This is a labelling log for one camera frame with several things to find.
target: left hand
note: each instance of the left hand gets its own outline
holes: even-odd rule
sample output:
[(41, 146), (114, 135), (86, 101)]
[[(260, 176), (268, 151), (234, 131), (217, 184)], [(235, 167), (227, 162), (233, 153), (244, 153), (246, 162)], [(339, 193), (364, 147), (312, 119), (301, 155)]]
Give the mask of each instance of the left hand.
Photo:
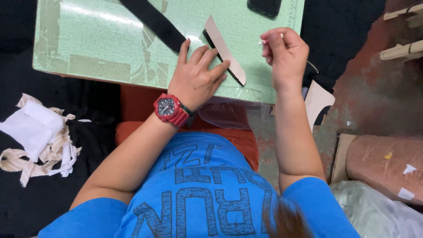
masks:
[(223, 74), (231, 62), (229, 60), (209, 70), (210, 63), (217, 56), (217, 49), (209, 49), (207, 45), (194, 51), (187, 62), (187, 51), (190, 39), (182, 43), (173, 77), (170, 80), (168, 94), (176, 96), (191, 111), (196, 111), (206, 103), (226, 79)]

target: right hand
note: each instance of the right hand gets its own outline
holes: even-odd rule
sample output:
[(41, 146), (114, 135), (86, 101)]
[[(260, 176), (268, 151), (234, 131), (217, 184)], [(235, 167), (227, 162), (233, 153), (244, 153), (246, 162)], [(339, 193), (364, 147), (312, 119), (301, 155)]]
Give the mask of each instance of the right hand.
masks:
[(291, 28), (272, 29), (260, 38), (268, 42), (263, 45), (263, 57), (272, 66), (273, 88), (278, 94), (301, 93), (308, 45)]

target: black fabric strip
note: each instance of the black fabric strip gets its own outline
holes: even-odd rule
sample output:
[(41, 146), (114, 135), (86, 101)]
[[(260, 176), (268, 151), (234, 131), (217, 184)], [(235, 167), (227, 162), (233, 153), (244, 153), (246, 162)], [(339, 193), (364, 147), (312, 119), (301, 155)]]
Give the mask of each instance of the black fabric strip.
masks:
[(147, 0), (121, 0), (132, 14), (148, 26), (169, 48), (178, 52), (185, 37)]

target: person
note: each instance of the person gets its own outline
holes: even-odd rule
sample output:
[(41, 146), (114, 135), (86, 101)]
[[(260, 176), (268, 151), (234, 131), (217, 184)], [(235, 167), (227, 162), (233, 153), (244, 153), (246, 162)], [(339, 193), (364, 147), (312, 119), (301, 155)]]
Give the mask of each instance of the person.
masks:
[[(170, 104), (159, 105), (38, 238), (359, 238), (326, 183), (308, 126), (301, 95), (308, 46), (290, 28), (269, 30), (261, 39), (276, 91), (281, 195), (231, 141), (202, 131), (177, 133), (181, 124), (161, 120)], [(168, 95), (195, 111), (225, 80), (230, 62), (209, 70), (217, 50), (208, 46), (187, 61), (189, 45), (187, 39), (181, 46)]]

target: concrete floor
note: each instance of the concrete floor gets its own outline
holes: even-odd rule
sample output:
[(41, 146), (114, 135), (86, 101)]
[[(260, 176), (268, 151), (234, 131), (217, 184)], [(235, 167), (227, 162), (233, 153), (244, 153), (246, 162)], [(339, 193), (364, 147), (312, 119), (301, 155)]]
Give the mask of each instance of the concrete floor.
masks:
[[(388, 0), (386, 12), (404, 9), (413, 0)], [(338, 133), (378, 136), (410, 136), (423, 133), (423, 60), (382, 61), (379, 53), (397, 43), (423, 39), (422, 28), (408, 29), (405, 19), (383, 21), (372, 26), (368, 40), (347, 66), (334, 87), (334, 106), (324, 124), (315, 126), (313, 135), (325, 168), (332, 173)], [(263, 123), (260, 111), (249, 111), (249, 122), (260, 151), (259, 172), (277, 190), (275, 118)]]

